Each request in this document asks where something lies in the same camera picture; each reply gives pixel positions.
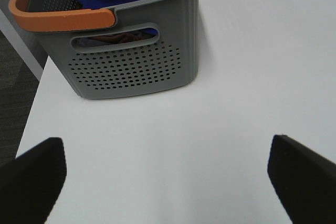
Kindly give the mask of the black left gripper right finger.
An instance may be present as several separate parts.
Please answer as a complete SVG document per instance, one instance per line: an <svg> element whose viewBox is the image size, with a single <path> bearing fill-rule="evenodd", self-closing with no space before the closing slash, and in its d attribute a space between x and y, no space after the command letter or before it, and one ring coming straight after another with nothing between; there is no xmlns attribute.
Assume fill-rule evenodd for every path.
<svg viewBox="0 0 336 224"><path fill-rule="evenodd" d="M335 223L335 163L286 135L275 135L267 173L292 223Z"/></svg>

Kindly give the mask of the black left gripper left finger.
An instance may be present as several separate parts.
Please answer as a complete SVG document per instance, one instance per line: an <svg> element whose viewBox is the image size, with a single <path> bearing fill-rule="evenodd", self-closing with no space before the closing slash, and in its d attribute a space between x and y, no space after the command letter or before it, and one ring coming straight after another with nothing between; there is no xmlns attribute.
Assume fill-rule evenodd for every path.
<svg viewBox="0 0 336 224"><path fill-rule="evenodd" d="M1 167L1 223L45 223L67 176L64 144L50 137Z"/></svg>

